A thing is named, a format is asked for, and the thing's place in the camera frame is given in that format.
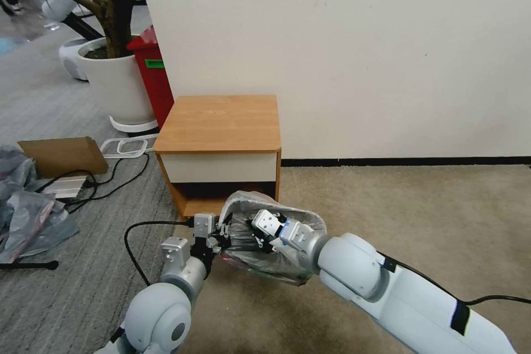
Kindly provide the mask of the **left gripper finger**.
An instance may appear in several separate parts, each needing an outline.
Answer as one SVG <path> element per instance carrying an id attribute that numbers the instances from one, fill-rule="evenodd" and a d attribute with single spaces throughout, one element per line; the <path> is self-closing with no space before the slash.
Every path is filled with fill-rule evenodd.
<path id="1" fill-rule="evenodd" d="M 214 254 L 220 254 L 226 249 L 231 247 L 230 238 L 208 238 L 207 248 L 209 248 Z"/>
<path id="2" fill-rule="evenodd" d="M 228 213 L 224 218 L 220 217 L 217 221 L 216 232 L 214 237 L 218 244 L 231 244 L 230 226 L 232 223 L 233 213 Z"/>

